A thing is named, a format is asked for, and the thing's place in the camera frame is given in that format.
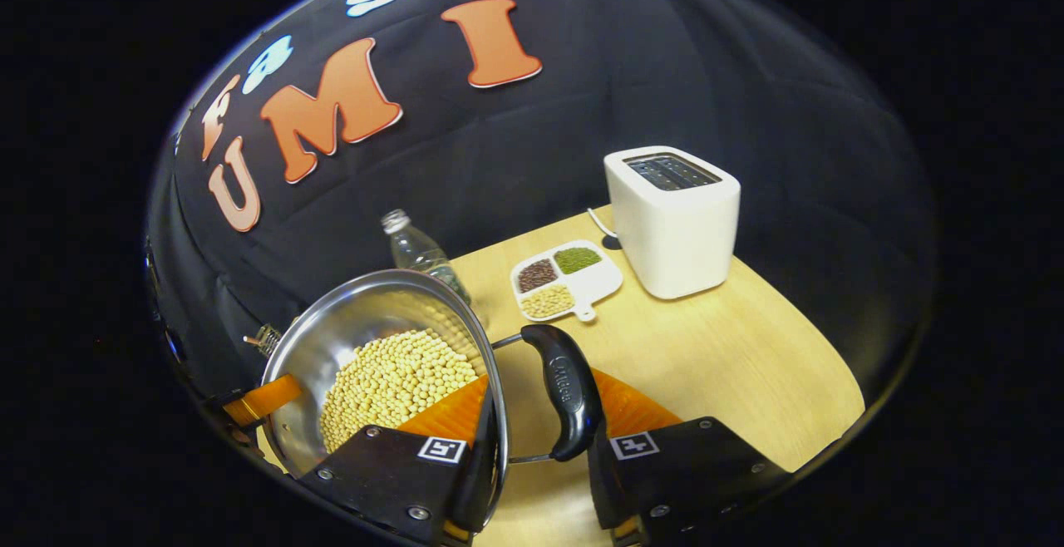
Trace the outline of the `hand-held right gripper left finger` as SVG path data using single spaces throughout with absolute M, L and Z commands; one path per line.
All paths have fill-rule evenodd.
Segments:
M 298 481 L 404 542 L 469 544 L 484 527 L 498 440 L 481 376 L 398 429 L 358 430 Z

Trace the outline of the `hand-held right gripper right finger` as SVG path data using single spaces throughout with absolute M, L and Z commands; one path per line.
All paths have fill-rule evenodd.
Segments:
M 589 448 L 598 524 L 615 544 L 704 544 L 791 474 L 712 416 L 684 419 L 594 370 L 604 419 Z

